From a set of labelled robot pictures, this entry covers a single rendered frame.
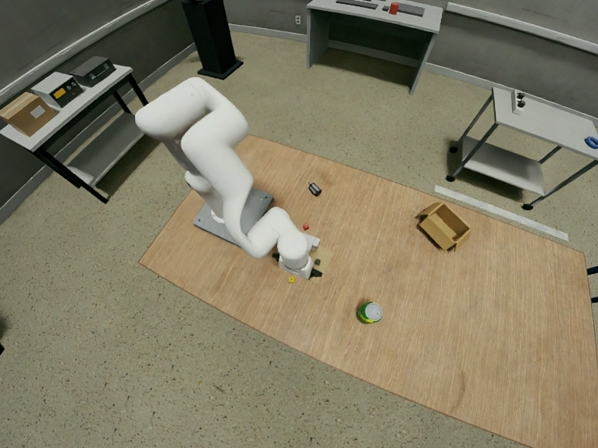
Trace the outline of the beige square mat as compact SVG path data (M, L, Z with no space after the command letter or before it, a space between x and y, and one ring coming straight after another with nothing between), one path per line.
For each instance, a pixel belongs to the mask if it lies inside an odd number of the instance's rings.
M313 268L319 270L320 272L324 273L328 264L330 263L334 253L332 251L327 250L326 248L319 245L318 249L311 248L309 255L310 258L313 260ZM319 258L321 260L319 265L315 264L315 259ZM311 281L318 283L321 277L314 277L310 278Z

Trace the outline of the brown cardboard box with flaps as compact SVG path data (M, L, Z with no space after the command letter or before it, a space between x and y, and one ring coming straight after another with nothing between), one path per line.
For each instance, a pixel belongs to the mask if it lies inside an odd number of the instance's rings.
M429 216L432 213L433 215ZM423 223L419 225L444 250L456 244L454 248L455 253L469 239L470 232L472 231L470 225L446 203L433 203L419 215L427 215ZM461 236L462 234L464 235ZM460 239L457 239L458 237Z

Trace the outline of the green drink can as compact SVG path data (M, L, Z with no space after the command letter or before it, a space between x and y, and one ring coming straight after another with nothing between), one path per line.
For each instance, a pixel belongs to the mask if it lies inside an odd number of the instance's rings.
M376 302L368 302L357 310L357 319L362 324L376 323L382 318L383 310Z

